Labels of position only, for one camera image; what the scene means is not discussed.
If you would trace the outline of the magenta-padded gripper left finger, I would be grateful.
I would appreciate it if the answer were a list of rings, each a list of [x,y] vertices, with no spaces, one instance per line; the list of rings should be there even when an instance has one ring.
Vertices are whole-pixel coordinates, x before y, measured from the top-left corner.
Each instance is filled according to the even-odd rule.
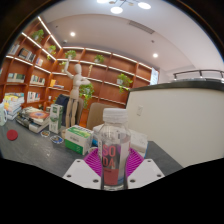
[[[102,164],[98,149],[91,150],[84,159],[76,159],[63,178],[83,188],[101,188]]]

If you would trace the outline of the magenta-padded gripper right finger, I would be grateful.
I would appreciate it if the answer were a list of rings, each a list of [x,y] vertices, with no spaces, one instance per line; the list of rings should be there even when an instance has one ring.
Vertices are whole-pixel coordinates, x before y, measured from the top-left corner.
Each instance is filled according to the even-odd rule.
[[[141,188],[164,177],[152,159],[144,159],[137,151],[130,149],[126,161],[126,182],[128,189]]]

